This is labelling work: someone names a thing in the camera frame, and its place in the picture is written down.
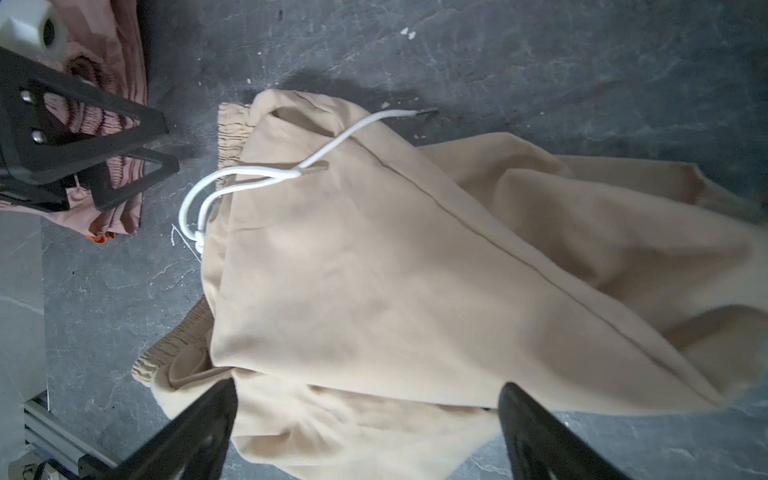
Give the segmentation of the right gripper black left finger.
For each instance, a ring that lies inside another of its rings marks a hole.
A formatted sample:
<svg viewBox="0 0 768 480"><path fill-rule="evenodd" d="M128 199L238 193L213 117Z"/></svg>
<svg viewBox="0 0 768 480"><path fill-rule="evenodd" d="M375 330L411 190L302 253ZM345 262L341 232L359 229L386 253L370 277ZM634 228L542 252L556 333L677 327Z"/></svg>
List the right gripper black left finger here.
<svg viewBox="0 0 768 480"><path fill-rule="evenodd" d="M153 438L115 467L92 456L83 479L218 479L229 449L238 399L234 381L217 382Z"/></svg>

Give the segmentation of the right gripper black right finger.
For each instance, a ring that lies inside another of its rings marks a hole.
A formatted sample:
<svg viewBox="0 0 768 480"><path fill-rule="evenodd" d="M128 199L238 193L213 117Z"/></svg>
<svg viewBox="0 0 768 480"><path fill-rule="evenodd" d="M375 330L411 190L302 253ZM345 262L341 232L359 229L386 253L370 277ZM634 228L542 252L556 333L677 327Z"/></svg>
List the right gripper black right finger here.
<svg viewBox="0 0 768 480"><path fill-rule="evenodd" d="M629 479L517 384L504 385L497 413L515 479Z"/></svg>

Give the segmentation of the pink shorts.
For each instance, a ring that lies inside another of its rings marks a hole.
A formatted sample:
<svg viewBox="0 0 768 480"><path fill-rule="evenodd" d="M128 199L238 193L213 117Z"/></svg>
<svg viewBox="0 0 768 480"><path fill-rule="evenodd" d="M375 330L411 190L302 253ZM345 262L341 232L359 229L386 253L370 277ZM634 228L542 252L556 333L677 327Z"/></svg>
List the pink shorts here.
<svg viewBox="0 0 768 480"><path fill-rule="evenodd" d="M135 1L54 1L69 31L64 57L51 66L86 80L102 90L144 105L147 102L145 61ZM135 123L98 107L85 106L56 95L46 107L75 133L114 134ZM93 207L83 193L66 212L45 213L1 203L3 211L41 216L87 238L106 232L130 235L140 224L142 196L104 212Z"/></svg>

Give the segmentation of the beige shorts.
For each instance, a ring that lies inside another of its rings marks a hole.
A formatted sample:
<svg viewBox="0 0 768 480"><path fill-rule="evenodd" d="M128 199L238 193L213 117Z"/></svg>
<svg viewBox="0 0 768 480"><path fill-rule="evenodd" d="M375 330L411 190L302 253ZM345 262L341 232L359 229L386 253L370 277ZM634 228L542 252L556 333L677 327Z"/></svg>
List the beige shorts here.
<svg viewBox="0 0 768 480"><path fill-rule="evenodd" d="M767 217L691 163L509 133L414 146L338 98L218 112L203 298L134 364L175 417L301 479L443 479L506 383L599 415L715 410L767 374Z"/></svg>

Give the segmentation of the rainbow striped shorts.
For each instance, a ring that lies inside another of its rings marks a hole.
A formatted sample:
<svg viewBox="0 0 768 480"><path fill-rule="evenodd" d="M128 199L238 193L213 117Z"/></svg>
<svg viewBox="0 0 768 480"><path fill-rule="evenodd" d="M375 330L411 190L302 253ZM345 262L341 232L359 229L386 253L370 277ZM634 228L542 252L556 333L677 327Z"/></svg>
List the rainbow striped shorts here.
<svg viewBox="0 0 768 480"><path fill-rule="evenodd" d="M96 243L96 244L104 244L109 240L112 240L115 238L115 234L112 232L106 232L103 235L100 236L87 236L87 239Z"/></svg>

